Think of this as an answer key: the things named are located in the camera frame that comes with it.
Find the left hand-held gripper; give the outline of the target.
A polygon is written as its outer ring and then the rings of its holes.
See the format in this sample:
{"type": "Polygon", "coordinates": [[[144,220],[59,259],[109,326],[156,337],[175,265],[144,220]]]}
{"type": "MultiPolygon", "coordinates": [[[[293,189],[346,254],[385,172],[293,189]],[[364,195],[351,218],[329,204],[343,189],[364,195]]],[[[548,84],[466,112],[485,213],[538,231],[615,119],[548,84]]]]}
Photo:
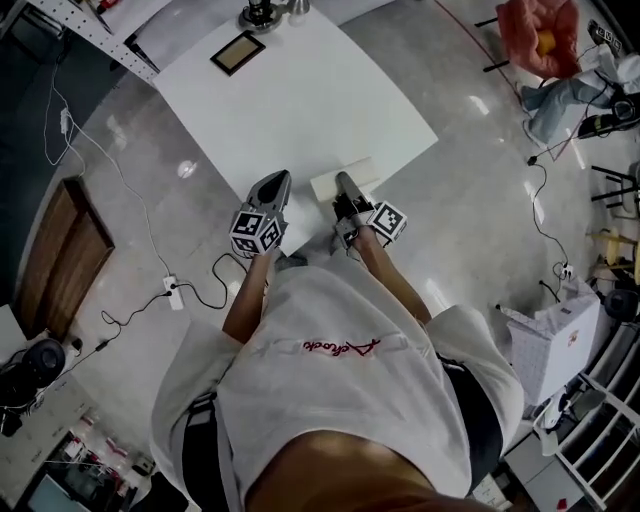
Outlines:
{"type": "Polygon", "coordinates": [[[278,247],[288,223],[284,210],[291,192],[288,170],[271,173],[256,182],[235,213],[229,237],[233,250],[243,258],[264,255],[278,247]]]}

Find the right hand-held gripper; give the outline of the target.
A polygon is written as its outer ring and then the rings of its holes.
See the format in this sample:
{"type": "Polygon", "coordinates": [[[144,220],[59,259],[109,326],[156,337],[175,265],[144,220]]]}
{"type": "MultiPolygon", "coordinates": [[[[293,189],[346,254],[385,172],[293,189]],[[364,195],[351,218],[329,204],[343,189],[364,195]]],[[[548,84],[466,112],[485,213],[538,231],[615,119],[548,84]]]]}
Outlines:
{"type": "Polygon", "coordinates": [[[347,172],[336,175],[338,195],[335,203],[354,210],[349,219],[336,222],[335,231],[344,246],[352,246],[363,226],[370,227],[387,246],[398,240],[407,226],[407,216],[389,202],[368,202],[365,195],[347,172]]]}

